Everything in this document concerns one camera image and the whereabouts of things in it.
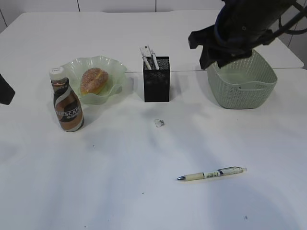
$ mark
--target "pen holder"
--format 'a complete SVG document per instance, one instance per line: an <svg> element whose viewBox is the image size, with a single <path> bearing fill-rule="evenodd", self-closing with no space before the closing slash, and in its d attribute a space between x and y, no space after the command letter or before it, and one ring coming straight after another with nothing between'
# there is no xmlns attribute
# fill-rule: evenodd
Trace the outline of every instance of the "pen holder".
<svg viewBox="0 0 307 230"><path fill-rule="evenodd" d="M151 57L147 57L151 70L143 62L145 102L169 102L171 68L168 57L157 57L159 69L155 69Z"/></svg>

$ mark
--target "sugar-coated bun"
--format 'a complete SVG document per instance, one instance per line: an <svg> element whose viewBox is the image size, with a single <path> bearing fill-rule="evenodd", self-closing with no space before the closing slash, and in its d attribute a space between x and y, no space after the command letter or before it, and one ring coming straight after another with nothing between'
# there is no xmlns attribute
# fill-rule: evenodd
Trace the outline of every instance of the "sugar-coated bun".
<svg viewBox="0 0 307 230"><path fill-rule="evenodd" d="M109 74L100 68L91 68L87 70L81 79L81 95L88 93L99 94L105 87Z"/></svg>

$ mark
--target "coffee bottle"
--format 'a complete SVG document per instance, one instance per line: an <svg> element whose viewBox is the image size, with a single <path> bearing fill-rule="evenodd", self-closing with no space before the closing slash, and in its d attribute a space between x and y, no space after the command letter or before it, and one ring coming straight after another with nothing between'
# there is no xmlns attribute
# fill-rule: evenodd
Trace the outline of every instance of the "coffee bottle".
<svg viewBox="0 0 307 230"><path fill-rule="evenodd" d="M74 132L84 124L79 98L69 85L69 79L63 67L53 68L49 72L53 87L53 105L59 123L66 132Z"/></svg>

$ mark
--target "white pen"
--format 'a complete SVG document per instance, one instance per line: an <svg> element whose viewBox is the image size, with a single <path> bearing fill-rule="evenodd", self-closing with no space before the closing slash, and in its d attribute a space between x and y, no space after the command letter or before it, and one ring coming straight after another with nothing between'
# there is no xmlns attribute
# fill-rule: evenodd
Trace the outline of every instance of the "white pen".
<svg viewBox="0 0 307 230"><path fill-rule="evenodd" d="M142 49L140 48L140 51L141 51L141 54L142 54L142 58L143 58L143 61L145 62L145 65L147 67L148 70L152 70L152 68L150 67L149 65L149 62L147 60L147 57L146 55L143 53Z"/></svg>
<svg viewBox="0 0 307 230"><path fill-rule="evenodd" d="M159 65L158 65L158 61L157 61L157 57L154 53L154 51L152 49L149 48L149 45L147 45L148 49L149 49L149 52L150 52L150 55L152 56L152 59L154 60L154 66L155 66L155 69L159 69Z"/></svg>
<svg viewBox="0 0 307 230"><path fill-rule="evenodd" d="M218 169L214 172L208 172L208 173L196 173L196 174L190 174L178 177L177 180L179 181L193 181L193 180L201 180L206 178L212 178L216 176L226 176L226 175L232 175L236 173L242 173L246 172L247 168L241 168L241 167L230 167L230 168L224 168L224 169Z"/></svg>

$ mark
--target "bottle cap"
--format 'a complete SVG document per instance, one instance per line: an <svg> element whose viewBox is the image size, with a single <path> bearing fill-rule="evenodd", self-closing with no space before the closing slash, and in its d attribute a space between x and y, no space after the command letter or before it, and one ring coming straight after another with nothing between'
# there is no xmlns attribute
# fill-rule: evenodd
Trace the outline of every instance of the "bottle cap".
<svg viewBox="0 0 307 230"><path fill-rule="evenodd" d="M67 77L66 72L62 66L52 68L49 71L49 76L52 81L59 81Z"/></svg>

